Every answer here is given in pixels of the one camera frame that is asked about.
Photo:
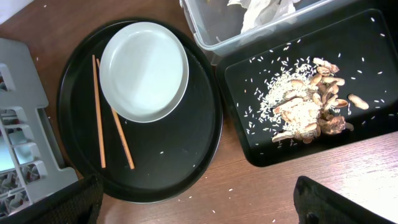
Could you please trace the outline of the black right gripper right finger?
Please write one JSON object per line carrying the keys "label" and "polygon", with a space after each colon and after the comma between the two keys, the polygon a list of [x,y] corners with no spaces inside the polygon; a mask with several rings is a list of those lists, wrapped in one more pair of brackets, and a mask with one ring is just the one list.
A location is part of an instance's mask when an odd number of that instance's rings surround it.
{"label": "black right gripper right finger", "polygon": [[393,224],[306,176],[297,179],[294,206],[300,224]]}

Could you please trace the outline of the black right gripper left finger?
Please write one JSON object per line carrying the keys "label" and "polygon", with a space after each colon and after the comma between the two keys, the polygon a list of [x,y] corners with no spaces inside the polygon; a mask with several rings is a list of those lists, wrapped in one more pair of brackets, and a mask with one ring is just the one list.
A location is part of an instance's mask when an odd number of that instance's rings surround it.
{"label": "black right gripper left finger", "polygon": [[91,175],[13,215],[1,218],[1,223],[96,224],[102,201],[103,182]]}

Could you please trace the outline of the wooden chopstick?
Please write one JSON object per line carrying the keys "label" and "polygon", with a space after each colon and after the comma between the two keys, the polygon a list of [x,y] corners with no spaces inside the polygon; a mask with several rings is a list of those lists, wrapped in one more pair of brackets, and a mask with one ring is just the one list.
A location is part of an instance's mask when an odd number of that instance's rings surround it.
{"label": "wooden chopstick", "polygon": [[105,151],[104,151],[104,141],[103,141],[103,127],[101,119],[101,107],[100,107],[100,94],[98,87],[98,74],[96,57],[92,55],[92,66],[93,66],[93,84],[95,93],[95,110],[96,110],[96,122],[98,128],[98,141],[99,141],[99,155],[101,161],[101,167],[104,169],[106,167]]}
{"label": "wooden chopstick", "polygon": [[[97,65],[97,68],[100,66],[100,61],[97,58],[96,58],[96,65]],[[127,162],[129,164],[129,168],[130,169],[135,169],[134,161],[132,159],[129,147],[127,145],[126,137],[125,137],[123,128],[121,126],[121,122],[119,120],[119,116],[118,116],[117,112],[113,108],[111,108],[111,112],[113,114],[114,122],[116,124],[117,130],[118,130],[118,133],[119,133],[119,137],[121,139],[121,142],[122,142],[122,145],[123,145],[123,148],[124,148],[124,152],[125,152],[125,155],[126,155],[126,158],[127,158]]]}

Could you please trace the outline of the food scraps rice and shells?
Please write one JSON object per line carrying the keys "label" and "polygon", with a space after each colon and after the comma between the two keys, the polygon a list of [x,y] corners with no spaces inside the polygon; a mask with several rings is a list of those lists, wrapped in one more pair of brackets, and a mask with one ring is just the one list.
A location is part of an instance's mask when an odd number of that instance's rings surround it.
{"label": "food scraps rice and shells", "polygon": [[289,42],[230,65],[225,81],[248,148],[273,150],[321,136],[395,124],[396,62],[386,39]]}

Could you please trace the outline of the grey round plate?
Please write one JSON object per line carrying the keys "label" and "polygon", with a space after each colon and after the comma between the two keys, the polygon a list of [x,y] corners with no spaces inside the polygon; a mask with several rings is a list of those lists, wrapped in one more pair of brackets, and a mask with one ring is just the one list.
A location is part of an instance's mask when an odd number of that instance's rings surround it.
{"label": "grey round plate", "polygon": [[100,60],[103,95],[118,115],[137,123],[168,116],[181,102],[189,81],[184,46],[168,28],[135,22],[117,31]]}

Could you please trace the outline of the white tissue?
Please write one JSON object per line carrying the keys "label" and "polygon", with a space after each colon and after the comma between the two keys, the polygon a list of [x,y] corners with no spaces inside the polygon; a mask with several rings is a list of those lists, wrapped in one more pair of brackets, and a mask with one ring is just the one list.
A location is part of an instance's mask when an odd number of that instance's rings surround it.
{"label": "white tissue", "polygon": [[296,11],[300,0],[229,0],[227,6],[240,5],[246,9],[241,33],[257,28]]}

